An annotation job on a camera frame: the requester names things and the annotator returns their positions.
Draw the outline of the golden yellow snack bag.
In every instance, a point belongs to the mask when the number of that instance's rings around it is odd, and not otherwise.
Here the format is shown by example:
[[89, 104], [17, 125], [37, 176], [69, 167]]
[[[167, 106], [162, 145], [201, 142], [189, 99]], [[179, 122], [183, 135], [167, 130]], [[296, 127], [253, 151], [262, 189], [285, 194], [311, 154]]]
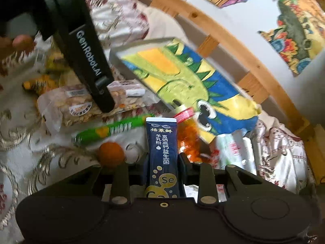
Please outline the golden yellow snack bag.
[[45, 61], [46, 73], [62, 73], [70, 69], [64, 55], [61, 52], [51, 52]]

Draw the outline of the yellow dried fish package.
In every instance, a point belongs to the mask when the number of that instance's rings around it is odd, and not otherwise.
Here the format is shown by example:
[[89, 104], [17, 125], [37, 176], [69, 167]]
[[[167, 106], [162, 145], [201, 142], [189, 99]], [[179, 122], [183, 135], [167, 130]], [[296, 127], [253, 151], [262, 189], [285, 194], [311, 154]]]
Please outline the yellow dried fish package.
[[38, 96], [57, 89], [59, 87], [59, 78], [54, 75], [44, 74], [38, 78], [31, 79], [22, 83], [25, 91], [34, 92]]

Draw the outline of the orange snack bag red label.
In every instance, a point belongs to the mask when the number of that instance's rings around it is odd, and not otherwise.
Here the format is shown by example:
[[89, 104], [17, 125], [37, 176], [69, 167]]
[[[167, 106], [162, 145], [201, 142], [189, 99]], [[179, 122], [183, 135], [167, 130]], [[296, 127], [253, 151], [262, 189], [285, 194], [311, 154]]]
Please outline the orange snack bag red label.
[[185, 153], [190, 162], [203, 162], [200, 156], [200, 139], [194, 109], [181, 105], [175, 109], [177, 144], [179, 153]]

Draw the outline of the dinosaur painted tray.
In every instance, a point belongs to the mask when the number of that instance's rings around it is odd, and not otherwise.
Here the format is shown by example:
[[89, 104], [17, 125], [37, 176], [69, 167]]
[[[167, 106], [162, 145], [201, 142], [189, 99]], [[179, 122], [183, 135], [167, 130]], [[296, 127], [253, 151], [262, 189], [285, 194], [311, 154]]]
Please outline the dinosaur painted tray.
[[172, 110], [173, 101], [194, 109], [199, 135], [255, 128], [261, 108], [183, 41], [168, 37], [136, 41], [110, 50], [110, 63], [137, 79]]

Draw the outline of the white green snack package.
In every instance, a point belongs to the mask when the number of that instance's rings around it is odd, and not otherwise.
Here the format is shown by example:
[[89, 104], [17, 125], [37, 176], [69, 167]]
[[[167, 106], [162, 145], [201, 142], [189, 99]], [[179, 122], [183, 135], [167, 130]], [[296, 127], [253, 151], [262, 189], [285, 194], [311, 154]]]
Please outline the white green snack package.
[[236, 165], [254, 175], [257, 174], [252, 143], [246, 134], [247, 130], [243, 128], [231, 134], [217, 136], [215, 145], [219, 151], [218, 169], [224, 170], [227, 165]]

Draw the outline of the landscape painting poster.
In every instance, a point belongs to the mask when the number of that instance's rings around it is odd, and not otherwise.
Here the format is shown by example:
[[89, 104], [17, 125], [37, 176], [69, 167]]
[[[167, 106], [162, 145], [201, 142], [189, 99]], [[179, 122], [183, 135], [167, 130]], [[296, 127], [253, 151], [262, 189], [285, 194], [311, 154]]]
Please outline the landscape painting poster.
[[324, 49], [324, 11], [316, 0], [278, 0], [277, 27], [258, 33], [300, 75]]

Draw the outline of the wooden bed headboard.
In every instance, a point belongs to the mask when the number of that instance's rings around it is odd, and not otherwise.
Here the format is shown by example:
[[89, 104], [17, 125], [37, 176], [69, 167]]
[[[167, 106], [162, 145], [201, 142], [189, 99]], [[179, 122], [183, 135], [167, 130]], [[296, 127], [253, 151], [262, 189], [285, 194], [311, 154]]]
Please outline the wooden bed headboard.
[[316, 138], [317, 134], [313, 126], [301, 115], [280, 83], [268, 68], [229, 32], [229, 26], [219, 24], [207, 13], [185, 0], [150, 1], [152, 7], [162, 10], [172, 17], [181, 16], [207, 34], [197, 50], [203, 57], [208, 57], [213, 50], [220, 46], [233, 59], [248, 69], [248, 73], [238, 81], [238, 85], [248, 90], [257, 103], [263, 103], [269, 97], [274, 99], [288, 118], [288, 128], [303, 139], [316, 183], [323, 184], [324, 153], [321, 151], [321, 146], [324, 143], [324, 138]]

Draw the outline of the white floral satin bedspread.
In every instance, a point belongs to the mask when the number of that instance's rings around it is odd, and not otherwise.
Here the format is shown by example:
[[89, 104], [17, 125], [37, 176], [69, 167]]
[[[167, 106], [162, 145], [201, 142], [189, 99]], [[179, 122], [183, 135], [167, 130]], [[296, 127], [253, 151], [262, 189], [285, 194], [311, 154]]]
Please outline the white floral satin bedspread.
[[241, 160], [216, 170], [178, 151], [172, 104], [194, 109], [200, 151], [260, 123], [259, 106], [183, 41], [109, 50], [83, 0], [1, 0], [31, 14], [79, 82], [44, 86], [25, 57], [2, 73], [1, 243], [307, 243], [309, 204]]

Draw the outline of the clear bag puffed rice snack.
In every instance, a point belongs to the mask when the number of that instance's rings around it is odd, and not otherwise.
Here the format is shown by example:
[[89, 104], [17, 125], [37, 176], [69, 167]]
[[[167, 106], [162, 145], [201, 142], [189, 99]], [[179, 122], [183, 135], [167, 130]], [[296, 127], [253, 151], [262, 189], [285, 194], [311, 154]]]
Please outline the clear bag puffed rice snack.
[[62, 127], [88, 122], [94, 118], [104, 118], [145, 107], [156, 103], [155, 96], [146, 89], [141, 97], [127, 97], [125, 92], [110, 91], [114, 98], [114, 108], [102, 112], [86, 88], [80, 84], [64, 86], [42, 94], [37, 100], [37, 108], [52, 134]]

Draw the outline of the small nut bar package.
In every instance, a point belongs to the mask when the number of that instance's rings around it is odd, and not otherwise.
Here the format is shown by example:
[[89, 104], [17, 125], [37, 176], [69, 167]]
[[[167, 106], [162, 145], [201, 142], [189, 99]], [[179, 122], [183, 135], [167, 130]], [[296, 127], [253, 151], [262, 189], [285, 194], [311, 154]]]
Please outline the small nut bar package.
[[110, 91], [122, 90], [127, 97], [141, 97], [145, 94], [145, 87], [136, 79], [126, 81], [113, 81], [107, 86]]

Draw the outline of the small orange tangerine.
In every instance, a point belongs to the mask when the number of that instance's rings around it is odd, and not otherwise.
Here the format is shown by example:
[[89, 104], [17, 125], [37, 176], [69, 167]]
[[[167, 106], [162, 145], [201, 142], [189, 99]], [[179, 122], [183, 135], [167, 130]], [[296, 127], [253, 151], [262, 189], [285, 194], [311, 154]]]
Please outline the small orange tangerine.
[[125, 161], [125, 153], [118, 143], [106, 142], [100, 145], [97, 158], [103, 166], [116, 168]]

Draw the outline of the dark blue powder sachet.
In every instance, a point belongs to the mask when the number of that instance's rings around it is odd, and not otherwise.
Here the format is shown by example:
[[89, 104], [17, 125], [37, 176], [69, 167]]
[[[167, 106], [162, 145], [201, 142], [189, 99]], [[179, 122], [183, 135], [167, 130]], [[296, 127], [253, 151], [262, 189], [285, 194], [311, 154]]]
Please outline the dark blue powder sachet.
[[148, 198], [179, 198], [177, 168], [177, 120], [168, 117], [146, 118], [149, 145]]

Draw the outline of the green stick snack package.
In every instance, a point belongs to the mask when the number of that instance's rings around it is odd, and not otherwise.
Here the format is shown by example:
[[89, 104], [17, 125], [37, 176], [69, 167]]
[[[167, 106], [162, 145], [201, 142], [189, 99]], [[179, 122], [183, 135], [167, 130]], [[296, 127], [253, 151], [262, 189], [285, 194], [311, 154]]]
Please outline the green stick snack package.
[[136, 117], [128, 117], [124, 120], [106, 124], [104, 126], [89, 128], [76, 135], [74, 142], [79, 146], [87, 146], [92, 143], [98, 142], [102, 139], [110, 137], [112, 135], [121, 134], [126, 131], [130, 131], [137, 127], [145, 125], [146, 118], [155, 117], [152, 113], [140, 115]]

